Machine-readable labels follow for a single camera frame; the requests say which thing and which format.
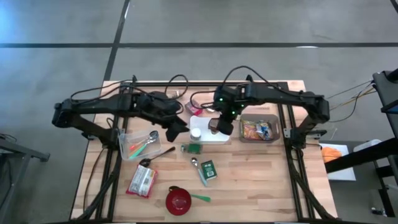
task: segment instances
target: concrete floor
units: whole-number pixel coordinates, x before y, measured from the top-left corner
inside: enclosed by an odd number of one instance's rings
[[[112,43],[123,3],[0,0],[0,43]],[[397,24],[398,13],[387,0],[132,0],[121,42],[397,42]],[[0,49],[0,133],[51,153],[48,163],[29,165],[10,223],[68,219],[87,141],[79,131],[51,125],[53,104],[100,86],[110,52]],[[140,80],[168,80],[177,73],[191,80],[220,80],[233,67],[249,65],[269,80],[304,80],[307,90],[330,96],[370,80],[374,72],[397,68],[397,58],[398,48],[119,49],[111,80],[132,74]],[[231,79],[247,74],[240,71]],[[391,138],[380,107],[378,96],[369,95],[358,101],[350,119],[325,126],[337,128],[333,140]],[[349,105],[333,111],[332,119],[351,110]],[[350,212],[352,203],[347,206],[339,196],[344,185],[333,194],[341,218],[364,221],[360,217],[368,205],[358,202],[362,209]]]

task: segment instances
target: wooden tabletop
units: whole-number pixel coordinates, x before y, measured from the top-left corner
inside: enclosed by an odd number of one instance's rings
[[[305,90],[303,81],[287,82],[290,90]],[[107,93],[112,88],[114,86],[103,89],[101,94]],[[142,89],[145,91],[163,91],[164,87]],[[180,101],[183,104],[188,102],[194,91],[213,89],[213,87],[190,87]],[[169,88],[168,91],[173,90],[182,91],[183,87]],[[196,95],[195,99],[199,103],[205,103],[211,102],[213,96],[211,93],[205,93]],[[249,106],[243,113],[278,116],[277,105],[271,103]],[[299,125],[307,113],[303,108],[294,107],[294,115],[297,125]],[[190,115],[187,112],[184,111],[179,116],[189,122]],[[216,117],[217,114],[204,112],[200,116]],[[106,118],[108,117],[112,118],[113,116],[97,114],[94,122],[107,128]],[[287,124],[289,124],[287,112],[285,118],[287,118]],[[182,153],[179,150],[181,144],[189,142],[188,133],[180,134],[174,142],[167,142],[165,130],[161,129],[160,126],[152,126],[150,122],[140,118],[130,118],[128,133],[148,128],[156,129],[159,131],[163,144],[162,150],[167,150],[172,146],[175,146],[177,150],[152,161],[150,168],[157,170],[158,176],[149,199],[125,193],[138,162],[122,162],[113,217],[114,222],[297,221],[282,137],[271,144],[243,143],[239,140],[237,124],[237,121],[235,121],[234,131],[225,145],[203,146],[203,154],[195,156],[200,162],[212,160],[218,173],[218,177],[209,180],[208,186],[204,187],[197,171],[190,163],[192,155]],[[71,218],[76,218],[83,212],[83,196],[87,181],[100,151],[101,143],[90,141]],[[105,157],[106,153],[103,153],[94,173],[88,189],[87,205],[90,204],[100,189]],[[304,149],[303,158],[311,191],[326,210],[336,217],[335,204],[319,147],[308,145]],[[211,202],[193,198],[188,213],[180,217],[171,215],[165,207],[165,198],[168,194],[168,188],[172,185],[184,188],[191,194],[209,196]],[[110,191],[106,196],[103,214],[108,211],[109,195]],[[307,214],[301,191],[300,199],[303,212]]]

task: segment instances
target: green spoon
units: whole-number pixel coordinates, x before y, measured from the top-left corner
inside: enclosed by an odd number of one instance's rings
[[[169,187],[169,191],[172,191],[174,189],[178,189],[179,187],[177,186],[171,186]],[[207,197],[207,196],[201,196],[201,195],[194,195],[194,194],[190,194],[192,197],[198,198],[200,200],[204,200],[205,202],[211,202],[211,198]]]

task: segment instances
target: green handle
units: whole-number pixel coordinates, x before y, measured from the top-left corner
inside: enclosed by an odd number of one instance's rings
[[[201,196],[201,195],[194,195],[194,194],[191,194],[191,196],[195,197],[195,198],[199,198],[201,200],[204,200],[205,202],[211,202],[211,198],[210,197]]]
[[[142,150],[145,149],[145,147],[147,147],[147,144],[145,144],[145,145],[143,145],[141,148],[139,148],[139,149],[137,150],[137,152],[135,152],[132,156],[130,156],[129,159],[133,159],[134,157],[138,156],[138,155],[142,152]]]

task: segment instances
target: red bowl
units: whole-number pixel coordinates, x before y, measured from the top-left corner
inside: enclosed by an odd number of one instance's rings
[[[191,203],[191,195],[185,189],[174,189],[166,197],[166,208],[173,215],[185,214]]]

